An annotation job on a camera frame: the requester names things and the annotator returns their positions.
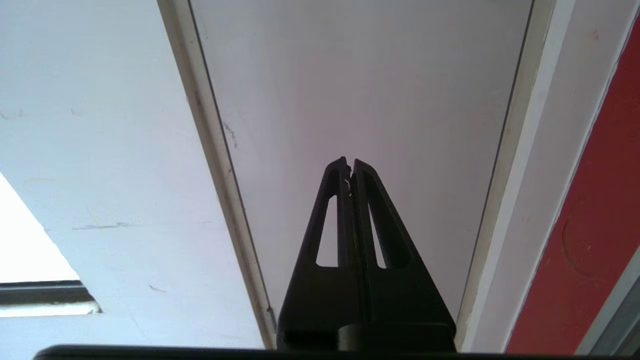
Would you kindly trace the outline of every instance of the red wall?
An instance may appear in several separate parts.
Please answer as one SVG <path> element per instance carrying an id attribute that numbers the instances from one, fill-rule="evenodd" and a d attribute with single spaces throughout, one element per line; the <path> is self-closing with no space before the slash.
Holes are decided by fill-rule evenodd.
<path id="1" fill-rule="evenodd" d="M 573 354 L 638 245 L 640 26 L 634 26 L 507 352 Z"/>

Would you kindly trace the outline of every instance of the window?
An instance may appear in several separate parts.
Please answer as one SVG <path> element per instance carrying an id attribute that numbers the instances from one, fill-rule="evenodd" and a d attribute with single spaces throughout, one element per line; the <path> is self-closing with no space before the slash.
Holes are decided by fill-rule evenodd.
<path id="1" fill-rule="evenodd" d="M 78 274 L 0 174 L 0 317 L 99 312 Z"/>

